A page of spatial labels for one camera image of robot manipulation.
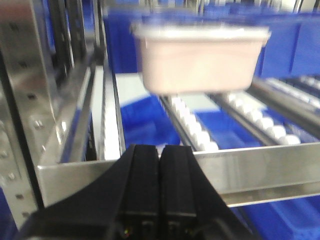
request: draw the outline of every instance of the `blue plastic crate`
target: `blue plastic crate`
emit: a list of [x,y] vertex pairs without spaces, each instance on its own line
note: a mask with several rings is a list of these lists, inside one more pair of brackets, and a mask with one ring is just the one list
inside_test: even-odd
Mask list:
[[83,0],[82,1],[83,10],[83,23],[86,30],[94,30],[95,20],[94,20],[94,8],[93,0]]
[[216,6],[214,4],[203,7],[203,15],[207,17],[226,17],[230,14],[230,6]]
[[182,7],[184,5],[184,0],[159,0],[158,3],[163,6],[168,6],[169,3],[174,2],[175,7]]
[[271,37],[261,50],[255,75],[262,78],[291,76],[297,39],[305,16],[300,14],[233,15],[226,19],[233,24],[267,26]]
[[110,9],[104,17],[108,62],[114,73],[136,73],[137,57],[132,21],[141,20],[149,11],[143,9]]
[[319,207],[300,198],[244,206],[243,210],[264,240],[319,240]]
[[276,10],[271,7],[255,6],[246,4],[231,4],[230,13],[236,15],[247,15],[247,14],[274,14]]
[[137,73],[135,39],[130,32],[132,22],[148,21],[155,24],[173,21],[191,23],[202,21],[191,11],[167,9],[150,13],[148,9],[109,9],[104,17],[108,59],[114,73]]
[[260,143],[223,110],[196,112],[220,149],[259,147]]
[[51,22],[51,18],[50,18],[48,0],[42,0],[42,3],[43,3],[43,9],[44,9],[45,28],[46,28],[48,44],[49,44],[51,52],[54,53],[56,51],[55,50],[55,40],[54,40],[54,32],[53,32],[52,22]]
[[12,240],[17,231],[5,195],[0,188],[0,239]]
[[121,107],[126,147],[130,144],[179,145],[180,138],[156,96]]
[[320,14],[307,16],[299,31],[292,76],[320,74]]

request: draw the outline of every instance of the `metal rail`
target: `metal rail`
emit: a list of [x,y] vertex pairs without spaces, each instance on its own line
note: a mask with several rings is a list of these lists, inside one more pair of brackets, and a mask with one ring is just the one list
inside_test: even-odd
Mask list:
[[[320,143],[195,152],[204,174],[230,207],[320,193]],[[82,189],[113,161],[39,166],[45,202],[53,204]]]
[[188,135],[187,131],[182,127],[182,124],[180,123],[180,121],[178,120],[177,116],[175,115],[170,103],[168,102],[168,97],[166,96],[161,96],[159,97],[164,110],[166,111],[166,113],[168,114],[175,130],[177,131],[177,133],[180,136],[181,142],[183,143],[183,145],[185,146],[191,146],[193,151],[197,151],[197,146],[196,144],[193,143],[192,139],[190,138],[190,136]]
[[108,63],[99,67],[96,74],[97,78],[103,78],[104,82],[100,159],[110,161],[120,158],[126,150],[117,82]]
[[267,133],[259,127],[252,124],[245,116],[239,113],[229,103],[225,101],[222,94],[209,94],[210,99],[220,105],[231,117],[239,122],[245,129],[247,129],[254,137],[256,137],[264,146],[274,146],[279,143],[272,139]]
[[0,53],[0,187],[19,228],[43,206],[33,162]]
[[247,92],[320,138],[320,115],[316,107],[283,94],[260,80],[254,80]]

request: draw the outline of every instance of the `plastic container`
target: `plastic container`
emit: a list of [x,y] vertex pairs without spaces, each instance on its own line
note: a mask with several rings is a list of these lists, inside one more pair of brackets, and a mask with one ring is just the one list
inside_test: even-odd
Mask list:
[[237,14],[237,15],[275,13],[275,12],[276,11],[270,7],[245,5],[245,4],[230,5],[230,13]]
[[139,23],[133,33],[144,86],[158,95],[248,88],[270,36],[267,28],[223,24]]
[[184,0],[159,0],[158,3],[162,6],[182,7],[184,5]]

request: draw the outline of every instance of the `stainless steel frame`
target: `stainless steel frame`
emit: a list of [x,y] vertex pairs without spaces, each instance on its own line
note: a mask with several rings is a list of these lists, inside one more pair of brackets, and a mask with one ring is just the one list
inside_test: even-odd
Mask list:
[[38,206],[0,79],[0,187],[20,227]]
[[[101,51],[105,49],[101,6],[95,7],[95,44]],[[56,84],[41,0],[0,0],[0,46],[42,200],[49,206],[94,181],[125,151],[115,76],[107,64],[96,66],[93,49],[87,46],[85,57],[77,60],[61,85]],[[104,81],[102,144],[100,158],[85,162],[92,86],[97,78]],[[291,100],[256,82],[249,91],[259,93],[263,100]],[[19,226],[37,207],[3,95],[0,85],[0,180]],[[166,98],[161,100],[170,112]],[[294,110],[291,102],[281,109]],[[312,109],[302,113],[318,131],[319,117]],[[170,117],[181,127],[174,114]],[[182,140],[191,144],[181,129]],[[234,207],[319,194],[319,147],[320,143],[312,143],[194,154],[212,185]]]
[[320,115],[316,107],[282,93],[258,79],[252,82],[247,91],[283,116],[294,121],[313,136],[320,138]]

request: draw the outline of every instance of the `white roller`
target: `white roller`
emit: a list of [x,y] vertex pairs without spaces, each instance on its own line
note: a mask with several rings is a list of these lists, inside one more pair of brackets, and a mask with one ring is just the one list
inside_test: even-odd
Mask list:
[[207,131],[203,130],[200,132],[196,132],[195,134],[196,134],[196,142],[198,146],[200,146],[201,144],[210,143],[210,135]]
[[226,98],[226,100],[227,100],[229,103],[231,103],[233,100],[236,99],[236,95],[233,94],[233,93],[229,93],[229,94],[227,94],[227,95],[225,96],[225,98]]
[[181,120],[190,115],[190,108],[185,107],[178,110],[178,114]]
[[239,108],[240,106],[242,106],[244,104],[244,101],[242,99],[235,98],[234,100],[231,101],[230,104],[236,108]]
[[306,84],[308,84],[309,86],[314,85],[316,82],[316,80],[313,77],[308,77],[307,80],[305,81]]
[[174,103],[175,111],[181,111],[182,109],[186,108],[186,104],[183,101]]
[[253,122],[259,120],[259,119],[262,119],[263,118],[263,114],[261,111],[257,110],[257,109],[254,109],[250,112],[248,112],[246,114],[247,118]]
[[171,102],[171,106],[174,106],[176,103],[181,103],[181,98],[178,96],[169,97],[169,101]]
[[189,115],[184,116],[183,123],[188,126],[190,124],[196,123],[197,119],[196,116],[193,113],[190,113]]
[[300,77],[300,82],[302,82],[302,83],[304,83],[304,82],[306,82],[307,80],[308,80],[308,76],[301,76]]
[[279,139],[287,134],[285,127],[283,127],[282,125],[274,125],[268,127],[266,129],[266,132],[269,136],[271,136],[274,139]]
[[239,110],[244,114],[248,114],[253,110],[252,106],[250,104],[243,104],[242,106],[239,107]]
[[217,143],[215,141],[211,141],[211,142],[208,142],[208,143],[202,143],[200,145],[200,149],[202,151],[207,151],[207,152],[215,152],[215,151],[218,151],[219,150],[219,147],[217,145]]
[[274,120],[269,117],[269,116],[266,116],[266,117],[263,117],[263,118],[260,118],[256,121],[256,125],[260,128],[260,129],[263,129],[263,130],[266,130],[270,127],[273,127],[274,125]]
[[316,81],[313,85],[316,89],[320,89],[320,81]]
[[300,139],[296,135],[293,135],[293,134],[288,134],[286,136],[280,137],[279,142],[282,145],[293,145],[293,144],[300,144],[301,143]]
[[195,133],[199,133],[202,131],[202,128],[199,122],[192,122],[188,124],[187,128],[191,136]]

